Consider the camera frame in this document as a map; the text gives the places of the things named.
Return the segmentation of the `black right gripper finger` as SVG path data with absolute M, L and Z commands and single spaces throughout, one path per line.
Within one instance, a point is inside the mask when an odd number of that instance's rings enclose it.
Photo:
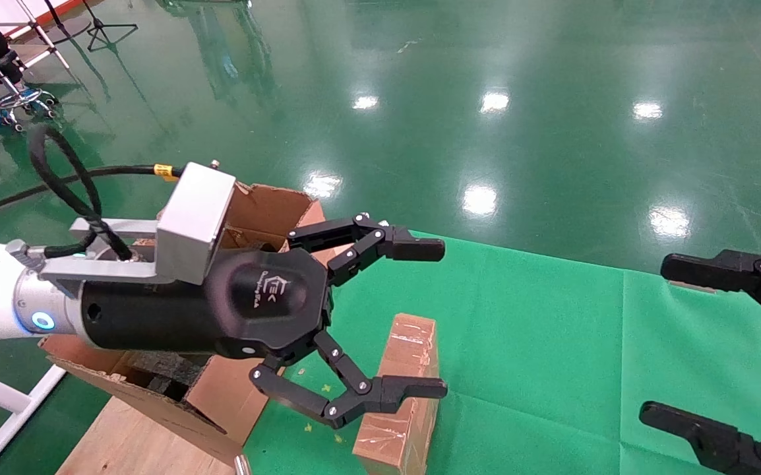
M 761 255 L 730 249 L 711 259 L 671 253 L 661 263 L 661 276 L 698 288 L 744 292 L 761 306 Z
M 733 425 L 658 402 L 642 404 L 640 421 L 687 440 L 700 466 L 724 474 L 761 474 L 761 441 Z

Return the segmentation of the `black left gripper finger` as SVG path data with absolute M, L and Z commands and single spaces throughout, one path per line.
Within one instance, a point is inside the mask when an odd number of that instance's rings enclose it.
M 446 255 L 443 240 L 415 237 L 404 226 L 377 222 L 366 213 L 293 229 L 288 232 L 287 241 L 290 249 L 311 254 L 345 247 L 326 264 L 327 282 L 331 286 L 344 285 L 380 258 L 439 262 Z
M 334 400 L 278 375 L 283 364 L 274 356 L 266 356 L 254 367 L 250 380 L 269 399 L 332 429 L 341 429 L 365 413 L 396 413 L 408 398 L 440 400 L 448 391 L 440 378 L 383 375 L 370 379 L 326 331 L 314 337 L 311 348 L 346 388 Z

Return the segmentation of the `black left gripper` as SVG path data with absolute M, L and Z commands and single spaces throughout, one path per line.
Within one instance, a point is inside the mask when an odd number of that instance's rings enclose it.
M 98 348 L 297 361 L 330 324 L 332 298 L 326 265 L 305 250 L 227 249 L 200 285 L 86 282 L 81 307 Z

